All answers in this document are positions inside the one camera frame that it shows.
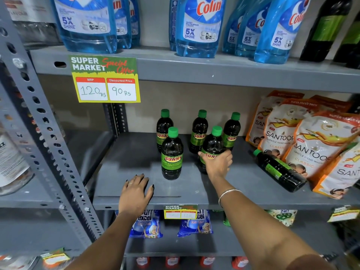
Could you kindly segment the person's left forearm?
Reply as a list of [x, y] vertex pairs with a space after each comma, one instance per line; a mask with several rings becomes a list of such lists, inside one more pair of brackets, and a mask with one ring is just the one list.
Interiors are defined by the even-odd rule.
[[131, 228], [143, 212], [119, 211], [104, 234], [64, 270], [120, 270]]

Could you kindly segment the group of green-capped dark bottles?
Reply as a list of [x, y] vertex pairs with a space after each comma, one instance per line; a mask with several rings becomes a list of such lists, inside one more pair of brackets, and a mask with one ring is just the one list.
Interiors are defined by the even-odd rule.
[[[189, 147], [189, 151], [193, 154], [200, 152], [207, 136], [209, 124], [206, 116], [207, 111], [200, 109], [198, 117], [193, 122]], [[234, 133], [235, 136], [229, 136], [222, 132], [221, 136], [225, 150], [232, 149], [230, 138], [237, 138], [238, 131]], [[173, 126], [169, 109], [161, 110], [160, 119], [156, 124], [156, 135], [157, 147], [161, 153], [162, 174], [167, 180], [176, 180], [182, 170], [184, 146], [179, 137], [178, 128]], [[274, 155], [264, 153], [259, 149], [255, 150], [253, 154], [259, 166], [287, 191], [296, 192], [306, 184], [306, 180], [299, 173]]]

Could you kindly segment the dark cleaner bottle green label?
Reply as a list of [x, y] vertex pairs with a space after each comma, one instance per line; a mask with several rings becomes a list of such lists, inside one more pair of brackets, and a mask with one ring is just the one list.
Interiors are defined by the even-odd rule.
[[211, 134], [206, 136], [200, 151], [205, 154], [207, 158], [214, 159], [225, 151], [223, 138], [221, 136], [222, 132], [223, 129], [221, 126], [214, 126]]

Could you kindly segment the person's right forearm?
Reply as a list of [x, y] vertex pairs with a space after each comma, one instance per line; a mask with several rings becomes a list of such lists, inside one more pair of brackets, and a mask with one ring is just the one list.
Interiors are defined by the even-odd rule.
[[290, 228], [227, 180], [213, 186], [253, 270], [336, 270]]

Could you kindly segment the clear bottles with white label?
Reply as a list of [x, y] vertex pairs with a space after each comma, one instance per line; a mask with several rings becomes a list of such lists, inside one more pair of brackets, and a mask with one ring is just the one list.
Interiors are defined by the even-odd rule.
[[26, 47], [62, 45], [50, 0], [3, 0]]

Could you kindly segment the green white pouch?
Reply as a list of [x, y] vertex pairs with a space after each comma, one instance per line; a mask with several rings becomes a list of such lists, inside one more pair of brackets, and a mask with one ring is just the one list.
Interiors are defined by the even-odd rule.
[[284, 224], [286, 227], [291, 227], [295, 221], [297, 210], [288, 209], [269, 209], [265, 210], [272, 217]]

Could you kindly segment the small yellow price tag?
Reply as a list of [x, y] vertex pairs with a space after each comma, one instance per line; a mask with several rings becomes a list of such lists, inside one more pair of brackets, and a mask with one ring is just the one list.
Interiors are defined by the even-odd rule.
[[332, 223], [332, 222], [353, 220], [356, 219], [359, 214], [360, 214], [360, 209], [346, 207], [346, 206], [338, 207], [333, 209], [333, 212], [331, 213], [327, 222]]
[[197, 205], [166, 205], [164, 218], [174, 220], [197, 219]]
[[65, 253], [64, 248], [48, 251], [40, 255], [43, 262], [44, 270], [59, 270], [64, 268], [66, 263], [71, 261], [71, 258]]

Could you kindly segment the orange white hand wash pouch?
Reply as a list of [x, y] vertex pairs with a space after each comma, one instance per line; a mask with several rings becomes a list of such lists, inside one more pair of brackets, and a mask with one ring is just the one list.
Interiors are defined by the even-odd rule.
[[310, 97], [310, 99], [317, 101], [319, 104], [319, 110], [347, 113], [352, 106], [351, 102], [336, 100], [321, 95], [314, 95]]
[[342, 199], [360, 180], [360, 137], [341, 149], [311, 179], [312, 191]]
[[310, 180], [342, 147], [360, 132], [360, 114], [323, 110], [304, 118], [281, 160]]
[[315, 99], [285, 99], [268, 115], [263, 130], [264, 138], [258, 145], [258, 149], [281, 158], [293, 144], [298, 124], [318, 112], [319, 109], [319, 102]]
[[260, 141], [263, 139], [263, 130], [266, 119], [272, 112], [273, 108], [279, 106], [285, 99], [303, 99], [304, 95], [305, 94], [299, 92], [273, 90], [266, 97], [262, 97], [261, 101], [257, 105], [245, 140], [257, 148], [260, 144]]

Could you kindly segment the row of blue cleaner bottles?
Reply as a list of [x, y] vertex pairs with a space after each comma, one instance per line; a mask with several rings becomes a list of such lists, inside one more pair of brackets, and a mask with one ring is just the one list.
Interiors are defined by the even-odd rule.
[[[69, 51], [114, 54], [132, 44], [129, 0], [50, 0]], [[171, 0], [169, 39], [179, 56], [214, 58], [226, 0]], [[286, 63], [310, 0], [243, 0], [239, 31], [229, 28], [236, 56], [258, 63]]]

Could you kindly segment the grey perforated upright post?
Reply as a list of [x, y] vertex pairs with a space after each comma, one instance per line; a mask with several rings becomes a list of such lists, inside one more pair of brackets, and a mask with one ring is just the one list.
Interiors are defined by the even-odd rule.
[[81, 253], [103, 233], [50, 103], [11, 16], [0, 0], [0, 122], [58, 209], [0, 213], [1, 249]]
[[106, 123], [114, 138], [128, 132], [128, 121], [125, 103], [103, 103]]

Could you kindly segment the green yellow price sign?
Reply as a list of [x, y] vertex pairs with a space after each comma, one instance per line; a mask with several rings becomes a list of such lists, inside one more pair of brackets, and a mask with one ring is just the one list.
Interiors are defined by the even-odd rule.
[[79, 103], [140, 103], [137, 59], [69, 55]]

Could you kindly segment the clear jar with white label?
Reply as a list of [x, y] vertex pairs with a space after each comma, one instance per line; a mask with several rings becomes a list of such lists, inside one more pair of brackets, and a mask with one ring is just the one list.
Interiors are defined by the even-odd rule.
[[29, 183], [34, 172], [5, 132], [0, 132], [0, 196], [17, 192]]

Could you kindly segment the large dark bottle green label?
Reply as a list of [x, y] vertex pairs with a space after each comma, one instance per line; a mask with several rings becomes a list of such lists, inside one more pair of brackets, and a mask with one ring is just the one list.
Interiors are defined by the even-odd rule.
[[353, 0], [326, 0], [310, 30], [300, 60], [322, 62], [329, 53], [346, 17]]
[[357, 45], [348, 55], [345, 67], [360, 70], [360, 45]]
[[347, 63], [350, 53], [355, 49], [360, 41], [360, 10], [353, 23], [344, 36], [333, 61], [336, 63]]

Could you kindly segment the blue detergent packet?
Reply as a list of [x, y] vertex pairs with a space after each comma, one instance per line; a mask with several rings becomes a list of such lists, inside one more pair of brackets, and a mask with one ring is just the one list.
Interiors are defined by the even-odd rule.
[[213, 228], [210, 221], [210, 213], [207, 209], [197, 210], [196, 219], [181, 220], [178, 237], [185, 237], [193, 234], [212, 234]]
[[162, 238], [160, 215], [160, 210], [146, 209], [133, 224], [129, 237], [147, 239]]

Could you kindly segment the person's right hand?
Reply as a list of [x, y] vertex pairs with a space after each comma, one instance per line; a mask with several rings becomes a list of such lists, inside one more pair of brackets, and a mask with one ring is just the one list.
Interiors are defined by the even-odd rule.
[[222, 154], [214, 159], [210, 159], [205, 164], [206, 172], [210, 181], [214, 184], [217, 181], [225, 179], [227, 172], [230, 170], [230, 165], [233, 162], [233, 155], [230, 150], [225, 150]]

